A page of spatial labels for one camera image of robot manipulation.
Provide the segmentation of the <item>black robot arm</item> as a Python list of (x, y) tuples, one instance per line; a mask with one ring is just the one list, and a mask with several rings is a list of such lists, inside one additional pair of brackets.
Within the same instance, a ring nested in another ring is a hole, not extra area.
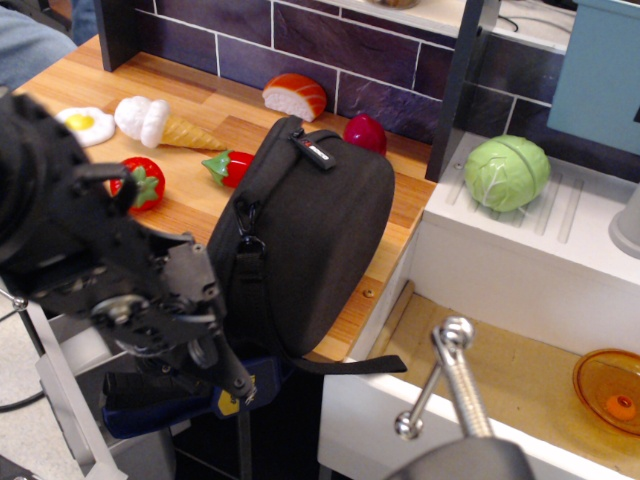
[(119, 163), (93, 163), (25, 95), (1, 100), (1, 276), (46, 310), (92, 322), (138, 357), (157, 357), (251, 400), (252, 379), (222, 327), (206, 249), (130, 214), (138, 192)]

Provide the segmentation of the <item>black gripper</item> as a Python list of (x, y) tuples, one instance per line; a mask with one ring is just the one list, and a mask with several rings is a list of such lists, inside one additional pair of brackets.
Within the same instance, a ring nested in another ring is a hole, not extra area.
[(91, 319), (139, 357), (159, 357), (238, 398), (254, 387), (222, 328), (224, 302), (204, 248), (189, 234), (143, 226), (127, 212), (136, 194), (114, 163), (73, 166), (54, 182), (49, 225), (30, 293), (57, 313)]

